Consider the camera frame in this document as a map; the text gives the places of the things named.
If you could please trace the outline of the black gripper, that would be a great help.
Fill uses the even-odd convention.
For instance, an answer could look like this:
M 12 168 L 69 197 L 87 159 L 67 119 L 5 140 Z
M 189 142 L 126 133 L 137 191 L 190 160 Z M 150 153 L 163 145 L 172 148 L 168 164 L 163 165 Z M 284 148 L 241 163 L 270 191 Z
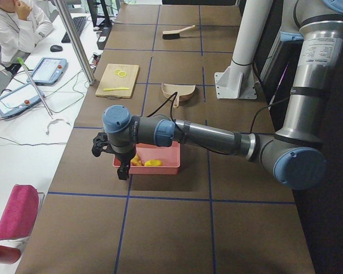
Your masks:
M 117 169 L 119 180 L 127 180 L 129 178 L 130 161 L 133 158 L 133 153 L 115 154 L 115 158 L 120 161 L 120 166 Z

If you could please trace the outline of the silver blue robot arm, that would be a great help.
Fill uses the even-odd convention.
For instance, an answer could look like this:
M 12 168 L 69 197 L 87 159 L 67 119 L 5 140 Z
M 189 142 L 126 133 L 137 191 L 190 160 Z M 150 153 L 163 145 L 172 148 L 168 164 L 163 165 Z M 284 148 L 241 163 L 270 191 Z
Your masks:
M 92 153 L 114 154 L 117 174 L 129 177 L 136 145 L 189 143 L 261 164 L 283 185 L 304 190 L 319 183 L 326 160 L 318 137 L 332 75 L 343 45 L 343 1 L 285 1 L 281 40 L 303 44 L 282 128 L 273 135 L 231 132 L 184 120 L 133 116 L 122 105 L 108 107 Z

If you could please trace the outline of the person's hand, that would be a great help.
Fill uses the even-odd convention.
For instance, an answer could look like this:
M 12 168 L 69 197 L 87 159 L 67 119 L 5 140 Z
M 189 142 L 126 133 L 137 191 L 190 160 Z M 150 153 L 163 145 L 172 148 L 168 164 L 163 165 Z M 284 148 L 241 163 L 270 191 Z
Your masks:
M 24 3 L 23 1 L 13 1 L 14 12 L 17 14 L 20 20 L 26 21 L 29 14 L 32 11 L 32 7 Z

